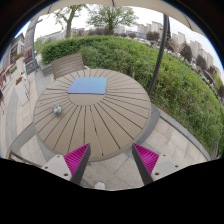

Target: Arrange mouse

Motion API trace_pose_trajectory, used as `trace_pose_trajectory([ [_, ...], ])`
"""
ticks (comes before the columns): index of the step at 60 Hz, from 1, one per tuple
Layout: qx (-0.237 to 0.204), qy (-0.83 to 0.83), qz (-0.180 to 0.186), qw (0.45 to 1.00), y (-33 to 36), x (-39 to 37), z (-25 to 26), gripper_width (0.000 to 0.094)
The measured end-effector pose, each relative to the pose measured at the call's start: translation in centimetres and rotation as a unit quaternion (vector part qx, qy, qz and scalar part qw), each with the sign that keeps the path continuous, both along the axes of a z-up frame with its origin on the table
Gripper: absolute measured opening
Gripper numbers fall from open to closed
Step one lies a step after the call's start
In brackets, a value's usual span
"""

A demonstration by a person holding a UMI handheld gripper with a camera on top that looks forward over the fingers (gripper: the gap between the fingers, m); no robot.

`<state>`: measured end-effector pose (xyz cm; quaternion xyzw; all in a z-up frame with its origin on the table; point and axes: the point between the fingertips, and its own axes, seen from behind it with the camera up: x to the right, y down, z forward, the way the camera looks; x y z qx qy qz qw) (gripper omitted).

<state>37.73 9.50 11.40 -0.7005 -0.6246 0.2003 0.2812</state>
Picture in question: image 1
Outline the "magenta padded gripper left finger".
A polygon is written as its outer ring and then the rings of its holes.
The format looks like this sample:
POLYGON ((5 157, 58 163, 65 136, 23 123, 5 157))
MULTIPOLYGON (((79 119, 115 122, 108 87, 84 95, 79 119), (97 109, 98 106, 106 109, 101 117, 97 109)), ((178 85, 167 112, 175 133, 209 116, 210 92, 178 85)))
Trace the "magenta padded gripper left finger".
POLYGON ((55 155, 42 169, 79 185, 91 154, 89 144, 81 146, 67 155, 55 155))

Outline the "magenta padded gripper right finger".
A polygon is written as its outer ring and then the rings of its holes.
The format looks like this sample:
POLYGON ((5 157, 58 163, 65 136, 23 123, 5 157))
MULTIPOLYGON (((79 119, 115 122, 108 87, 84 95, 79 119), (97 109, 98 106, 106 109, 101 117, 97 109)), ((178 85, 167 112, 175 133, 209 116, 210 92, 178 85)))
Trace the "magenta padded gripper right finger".
POLYGON ((168 155, 157 154, 136 143, 132 145, 132 154, 145 185, 180 169, 180 166, 168 155))

